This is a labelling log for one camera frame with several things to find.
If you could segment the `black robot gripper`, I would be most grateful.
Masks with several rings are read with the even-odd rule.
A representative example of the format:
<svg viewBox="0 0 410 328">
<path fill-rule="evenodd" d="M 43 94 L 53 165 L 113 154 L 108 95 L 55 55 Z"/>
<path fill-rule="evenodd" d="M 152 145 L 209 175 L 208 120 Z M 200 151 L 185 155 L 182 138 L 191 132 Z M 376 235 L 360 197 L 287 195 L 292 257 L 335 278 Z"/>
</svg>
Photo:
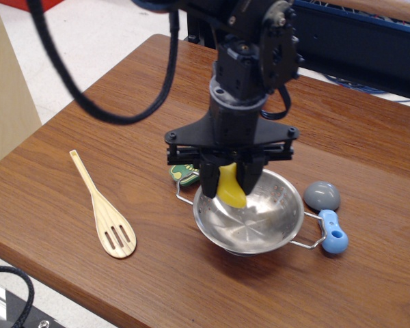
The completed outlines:
<svg viewBox="0 0 410 328">
<path fill-rule="evenodd" d="M 206 197 L 217 194 L 219 167 L 236 162 L 236 181 L 249 195 L 268 161 L 290 160 L 296 127 L 262 117 L 269 96 L 240 100 L 213 77 L 205 116 L 165 135 L 169 165 L 200 163 L 200 183 Z"/>
</svg>

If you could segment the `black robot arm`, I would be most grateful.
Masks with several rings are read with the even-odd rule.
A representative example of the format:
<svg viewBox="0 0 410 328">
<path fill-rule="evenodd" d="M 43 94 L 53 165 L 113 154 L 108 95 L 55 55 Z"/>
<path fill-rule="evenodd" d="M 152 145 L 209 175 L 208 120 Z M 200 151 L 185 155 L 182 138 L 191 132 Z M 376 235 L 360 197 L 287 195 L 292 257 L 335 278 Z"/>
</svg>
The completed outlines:
<svg viewBox="0 0 410 328">
<path fill-rule="evenodd" d="M 269 161 L 289 160 L 297 128 L 281 123 L 286 112 L 264 105 L 279 92 L 286 109 L 286 83 L 298 75 L 301 56 L 292 26 L 291 1 L 140 1 L 152 12 L 182 10 L 210 25 L 217 49 L 206 115 L 166 134 L 169 164 L 193 164 L 203 194 L 214 197 L 221 167 L 235 164 L 235 178 L 252 192 Z"/>
</svg>

